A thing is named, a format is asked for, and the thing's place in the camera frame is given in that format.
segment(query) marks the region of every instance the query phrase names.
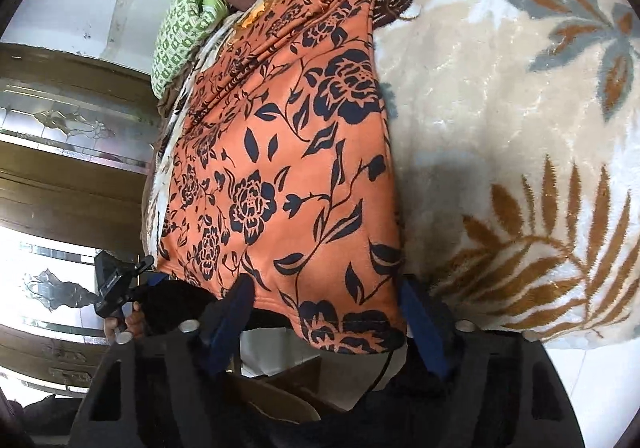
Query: silver screw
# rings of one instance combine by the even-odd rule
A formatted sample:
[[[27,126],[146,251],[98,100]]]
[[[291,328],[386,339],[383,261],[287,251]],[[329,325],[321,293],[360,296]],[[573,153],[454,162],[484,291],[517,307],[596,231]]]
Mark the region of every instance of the silver screw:
[[[118,333],[116,335],[116,343],[118,345],[124,345],[125,343],[129,343],[133,339],[133,334],[129,331],[124,331],[123,333]]]
[[[540,340],[540,335],[535,331],[523,331],[522,337],[531,343]]]
[[[183,333],[192,333],[194,331],[197,331],[199,327],[200,322],[198,322],[197,320],[185,320],[180,325],[178,325],[178,329],[180,329],[180,332]]]
[[[476,330],[476,324],[469,320],[459,320],[456,322],[456,329],[461,333],[472,333]]]

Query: white tile floor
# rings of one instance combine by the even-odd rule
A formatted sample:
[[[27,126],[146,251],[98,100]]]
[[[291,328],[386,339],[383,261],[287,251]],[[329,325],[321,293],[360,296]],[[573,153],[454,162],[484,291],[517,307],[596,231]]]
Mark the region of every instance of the white tile floor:
[[[586,448],[612,448],[640,408],[640,338],[590,351],[548,349],[574,406]],[[315,355],[322,356],[320,394],[349,409],[385,363],[386,354],[345,356],[319,352],[284,329],[242,335],[242,359],[258,373],[274,374]],[[378,388],[404,364],[395,352]]]

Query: flower pattern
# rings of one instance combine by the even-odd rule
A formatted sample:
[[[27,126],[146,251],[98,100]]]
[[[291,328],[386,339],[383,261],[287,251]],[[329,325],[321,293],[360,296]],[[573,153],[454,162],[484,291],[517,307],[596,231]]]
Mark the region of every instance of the flower pattern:
[[[244,233],[247,245],[258,240],[264,231],[264,223],[276,212],[274,196],[273,185],[262,182],[258,170],[234,186],[234,203],[229,209],[231,229]]]
[[[270,0],[238,22],[196,78],[159,244],[159,269],[218,296],[249,274],[255,306],[354,354],[404,342],[374,2]]]

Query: floral blanket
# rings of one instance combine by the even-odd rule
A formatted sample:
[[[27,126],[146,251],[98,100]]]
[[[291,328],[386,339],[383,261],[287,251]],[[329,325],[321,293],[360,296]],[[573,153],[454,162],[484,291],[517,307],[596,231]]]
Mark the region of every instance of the floral blanket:
[[[147,247],[167,254],[161,266],[219,294],[239,265],[270,299],[258,306],[319,348],[392,348],[402,323],[386,280],[399,269],[482,327],[578,348],[633,337],[640,21],[628,2],[344,1],[258,0],[217,33],[223,50],[184,89],[172,178],[154,180],[167,204],[150,206]],[[280,94],[265,95],[274,74]]]

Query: black cable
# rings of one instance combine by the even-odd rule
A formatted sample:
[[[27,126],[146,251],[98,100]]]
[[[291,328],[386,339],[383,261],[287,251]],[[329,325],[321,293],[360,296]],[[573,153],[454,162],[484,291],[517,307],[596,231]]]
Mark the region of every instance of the black cable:
[[[389,365],[391,364],[391,358],[393,357],[395,351],[389,351],[388,356],[386,357],[385,360],[385,364],[382,365],[382,370],[380,370],[380,373],[378,374],[378,376],[375,378],[375,380],[373,380],[373,383],[371,383],[369,385],[369,388],[367,388],[364,391],[364,394],[362,396],[360,396],[360,399],[358,399],[358,402],[353,406],[354,408],[359,405],[364,398],[366,398],[369,395],[369,392],[372,392],[374,388],[376,388],[378,386],[378,383],[380,383],[380,381],[382,380],[382,378],[385,377],[386,371],[389,368]]]

